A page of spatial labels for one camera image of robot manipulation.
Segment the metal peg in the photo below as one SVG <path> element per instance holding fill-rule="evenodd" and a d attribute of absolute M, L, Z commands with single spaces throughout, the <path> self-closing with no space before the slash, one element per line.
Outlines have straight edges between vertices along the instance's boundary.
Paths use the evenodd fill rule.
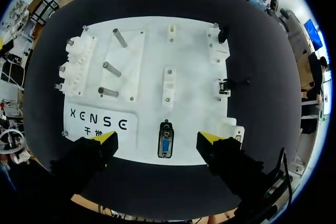
<path fill-rule="evenodd" d="M 103 88 L 103 87 L 100 87 L 98 89 L 98 93 L 104 94 L 104 95 L 109 95 L 111 97 L 118 97 L 119 96 L 118 92 L 110 90 L 110 89 L 106 89 L 106 88 Z"/>
<path fill-rule="evenodd" d="M 54 88 L 60 90 L 62 88 L 62 83 L 61 84 L 55 84 Z"/>
<path fill-rule="evenodd" d="M 114 74 L 116 77 L 120 77 L 121 76 L 121 72 L 116 69 L 114 66 L 112 66 L 111 64 L 109 64 L 107 61 L 105 61 L 103 63 L 103 68 L 105 68 L 106 70 L 108 70 L 109 72 L 111 72 L 112 74 Z"/>
<path fill-rule="evenodd" d="M 124 38 L 122 37 L 121 33 L 117 28 L 113 29 L 113 34 L 115 35 L 115 37 L 117 38 L 117 40 L 119 41 L 119 43 L 123 48 L 127 47 L 126 41 L 124 40 Z"/>
<path fill-rule="evenodd" d="M 71 39 L 68 39 L 67 43 L 72 46 L 74 42 Z"/>

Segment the white assembly board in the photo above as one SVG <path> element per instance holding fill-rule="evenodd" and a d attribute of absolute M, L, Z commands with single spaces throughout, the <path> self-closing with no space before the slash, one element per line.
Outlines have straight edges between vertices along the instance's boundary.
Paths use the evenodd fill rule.
<path fill-rule="evenodd" d="M 115 28 L 124 34 L 126 48 L 118 48 Z M 214 83 L 227 78 L 229 50 L 227 42 L 209 45 L 216 43 L 213 24 L 133 17 L 93 24 L 83 33 L 94 37 L 96 45 L 84 95 L 65 95 L 67 137 L 75 141 L 116 131 L 115 157 L 160 165 L 205 164 L 196 150 L 197 133 L 220 134 L 223 124 L 236 123 L 227 118 L 227 98 L 214 94 Z M 105 61 L 118 68 L 121 77 L 103 69 Z M 119 96 L 101 97 L 99 87 L 114 89 Z M 175 133 L 173 155 L 158 158 L 160 123 L 166 119 Z"/>

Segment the black table surface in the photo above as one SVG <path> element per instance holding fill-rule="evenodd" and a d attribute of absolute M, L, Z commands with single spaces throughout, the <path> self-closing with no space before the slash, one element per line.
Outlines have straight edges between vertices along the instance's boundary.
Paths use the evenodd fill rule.
<path fill-rule="evenodd" d="M 243 149 L 276 165 L 282 147 L 293 159 L 300 129 L 301 97 L 295 58 L 277 22 L 245 0 L 75 0 L 53 14 L 37 42 L 25 83 L 27 143 L 49 167 L 72 142 L 61 136 L 64 96 L 58 66 L 67 59 L 69 38 L 83 25 L 136 16 L 170 16 L 229 26 L 228 77 L 251 79 L 228 99 L 228 116 L 245 127 Z M 128 215 L 151 219 L 191 219 L 237 206 L 233 195 L 205 165 L 162 166 L 113 158 L 82 195 Z"/>

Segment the xense logo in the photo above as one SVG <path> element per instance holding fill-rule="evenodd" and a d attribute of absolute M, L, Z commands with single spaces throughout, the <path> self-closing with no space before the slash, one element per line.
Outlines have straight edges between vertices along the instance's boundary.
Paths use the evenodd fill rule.
<path fill-rule="evenodd" d="M 78 113 L 76 113 L 76 109 L 71 109 L 71 114 L 70 114 L 71 118 L 75 118 L 75 119 L 80 119 L 82 121 L 87 121 L 90 123 L 94 123 L 94 124 L 99 124 L 99 125 L 103 125 L 105 127 L 111 127 L 112 122 L 111 122 L 111 117 L 110 116 L 104 116 L 103 118 L 98 117 L 98 114 L 92 114 L 92 113 L 86 113 L 85 111 L 80 111 Z M 127 120 L 119 120 L 118 122 L 118 126 L 121 130 L 126 131 L 126 123 Z"/>

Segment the blue screen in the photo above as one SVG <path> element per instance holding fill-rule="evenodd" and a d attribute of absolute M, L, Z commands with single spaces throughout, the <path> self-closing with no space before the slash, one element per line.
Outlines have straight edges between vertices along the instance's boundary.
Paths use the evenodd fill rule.
<path fill-rule="evenodd" d="M 313 42 L 313 46 L 315 51 L 319 50 L 321 47 L 323 47 L 322 41 L 320 39 L 319 34 L 317 33 L 317 30 L 313 24 L 313 21 L 310 19 L 305 23 L 305 28 L 309 34 L 309 37 L 311 41 Z"/>

